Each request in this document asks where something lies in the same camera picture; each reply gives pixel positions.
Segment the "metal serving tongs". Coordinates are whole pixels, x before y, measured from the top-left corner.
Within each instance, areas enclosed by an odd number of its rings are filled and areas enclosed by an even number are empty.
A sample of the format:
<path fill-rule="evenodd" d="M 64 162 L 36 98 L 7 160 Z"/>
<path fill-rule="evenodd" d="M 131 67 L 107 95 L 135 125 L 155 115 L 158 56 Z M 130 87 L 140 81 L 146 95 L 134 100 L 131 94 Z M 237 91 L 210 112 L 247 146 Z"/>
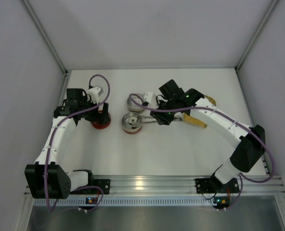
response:
<path fill-rule="evenodd" d="M 147 115 L 147 116 L 145 116 L 145 115 L 137 115 L 137 117 L 139 118 L 139 125 L 151 124 L 151 123 L 158 124 L 157 120 L 155 118 L 153 118 L 152 116 L 150 116 L 150 115 Z"/>

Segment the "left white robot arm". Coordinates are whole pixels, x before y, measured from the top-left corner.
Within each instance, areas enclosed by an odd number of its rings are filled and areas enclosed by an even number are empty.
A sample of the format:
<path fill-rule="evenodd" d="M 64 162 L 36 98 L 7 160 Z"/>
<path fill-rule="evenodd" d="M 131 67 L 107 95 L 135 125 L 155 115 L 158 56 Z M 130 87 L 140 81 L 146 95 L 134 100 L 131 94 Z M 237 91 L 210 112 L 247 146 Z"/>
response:
<path fill-rule="evenodd" d="M 62 168 L 67 143 L 79 121 L 84 119 L 96 129 L 107 128 L 111 123 L 108 103 L 99 109 L 103 88 L 90 86 L 88 90 L 67 89 L 66 99 L 53 115 L 47 141 L 33 164 L 25 168 L 28 187 L 35 199 L 66 199 L 78 188 L 88 187 L 86 193 L 95 191 L 96 181 L 91 170 L 78 169 L 66 172 Z"/>

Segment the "red round lid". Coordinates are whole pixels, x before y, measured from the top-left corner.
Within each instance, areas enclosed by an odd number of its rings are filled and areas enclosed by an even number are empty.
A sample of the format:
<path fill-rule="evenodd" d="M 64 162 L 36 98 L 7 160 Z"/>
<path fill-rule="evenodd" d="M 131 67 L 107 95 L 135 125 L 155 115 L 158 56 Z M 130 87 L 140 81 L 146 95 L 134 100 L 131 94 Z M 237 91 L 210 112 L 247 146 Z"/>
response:
<path fill-rule="evenodd" d="M 100 122 L 99 119 L 95 122 L 91 122 L 91 125 L 93 128 L 101 130 L 107 128 L 111 124 L 111 115 L 108 113 L 108 115 L 102 115 L 102 110 L 99 111 L 99 117 L 103 117 L 103 122 Z"/>

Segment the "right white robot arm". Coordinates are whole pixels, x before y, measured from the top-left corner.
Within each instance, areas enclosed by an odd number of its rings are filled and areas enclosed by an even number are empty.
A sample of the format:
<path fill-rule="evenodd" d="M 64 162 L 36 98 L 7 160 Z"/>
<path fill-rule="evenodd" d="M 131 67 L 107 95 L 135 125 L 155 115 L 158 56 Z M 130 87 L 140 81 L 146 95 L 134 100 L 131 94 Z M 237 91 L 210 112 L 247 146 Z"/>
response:
<path fill-rule="evenodd" d="M 207 124 L 234 147 L 232 155 L 211 175 L 209 184 L 218 192 L 238 174 L 248 173 L 265 149 L 265 130 L 260 125 L 250 127 L 228 118 L 196 89 L 184 91 L 171 79 L 159 88 L 163 100 L 159 112 L 151 112 L 159 125 L 169 125 L 176 109 Z"/>

